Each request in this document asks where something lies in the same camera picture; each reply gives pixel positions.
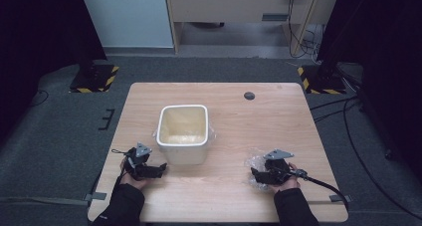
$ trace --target table top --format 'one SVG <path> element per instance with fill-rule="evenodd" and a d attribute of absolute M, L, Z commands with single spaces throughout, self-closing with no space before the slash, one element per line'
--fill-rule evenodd
<path fill-rule="evenodd" d="M 246 100 L 244 93 L 255 95 Z M 302 87 L 293 83 L 136 83 L 128 93 L 110 150 L 128 151 L 142 142 L 152 149 L 147 162 L 166 159 L 153 137 L 161 110 L 170 105 L 204 105 L 215 138 L 200 165 L 168 165 L 162 178 L 142 192 L 142 222 L 278 222 L 273 193 L 249 183 L 252 156 L 275 148 L 295 155 L 287 159 L 310 177 L 337 188 Z M 109 152 L 89 218 L 109 203 L 121 154 Z M 300 179 L 302 191 L 320 222 L 342 222 L 347 212 L 331 203 L 332 191 Z"/>

